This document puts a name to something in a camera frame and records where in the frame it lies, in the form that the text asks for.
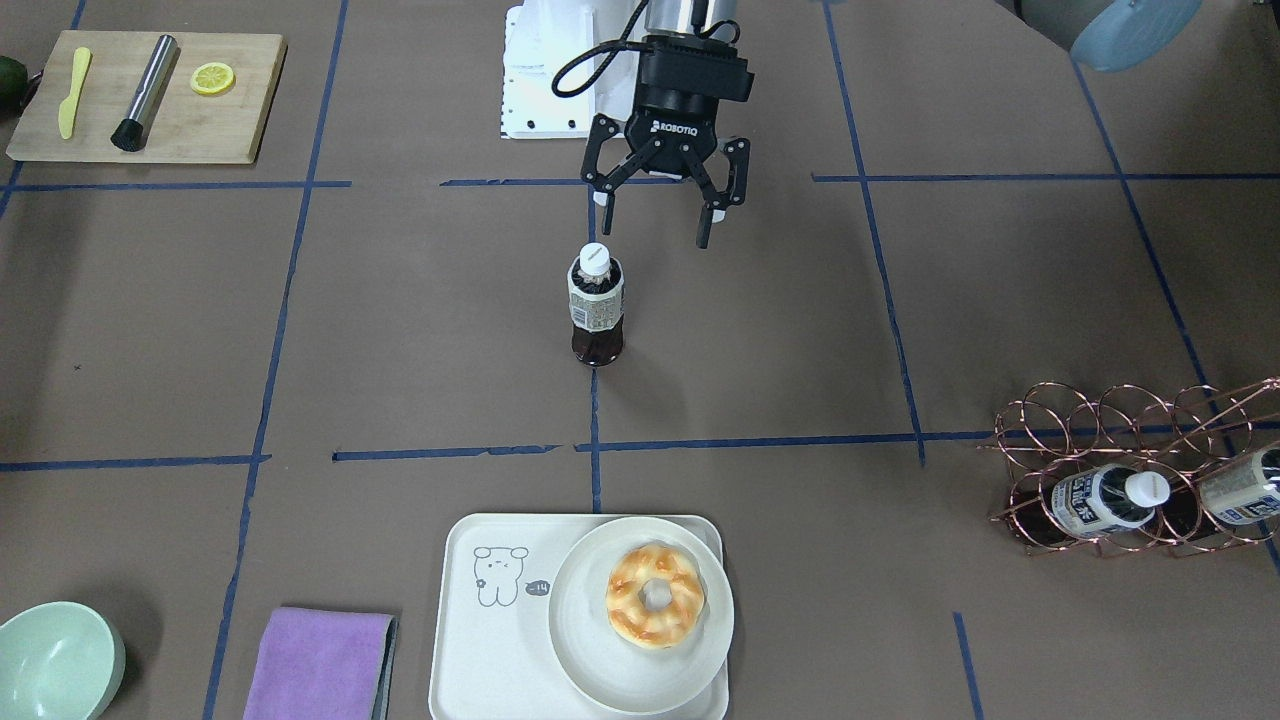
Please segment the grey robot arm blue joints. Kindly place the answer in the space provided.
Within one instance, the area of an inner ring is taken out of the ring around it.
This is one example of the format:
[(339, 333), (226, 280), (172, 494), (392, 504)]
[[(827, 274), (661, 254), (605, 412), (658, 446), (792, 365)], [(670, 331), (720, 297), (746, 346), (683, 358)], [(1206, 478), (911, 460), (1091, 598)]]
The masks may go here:
[[(708, 33), (737, 18), (736, 1), (649, 1), (650, 35)], [(1166, 47), (1199, 12), (1201, 1), (997, 1), (1039, 36), (1097, 72), (1130, 69)]]

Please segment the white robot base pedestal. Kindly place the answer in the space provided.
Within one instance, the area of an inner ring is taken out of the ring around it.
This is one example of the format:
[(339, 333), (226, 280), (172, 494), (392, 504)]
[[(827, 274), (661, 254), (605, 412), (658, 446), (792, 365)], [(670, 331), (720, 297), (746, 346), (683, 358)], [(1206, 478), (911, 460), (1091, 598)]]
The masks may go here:
[(595, 114), (634, 111), (637, 54), (621, 53), (582, 94), (558, 97), (552, 81), (577, 55), (621, 36), (635, 1), (525, 1), (504, 20), (500, 133), (506, 138), (585, 138)]

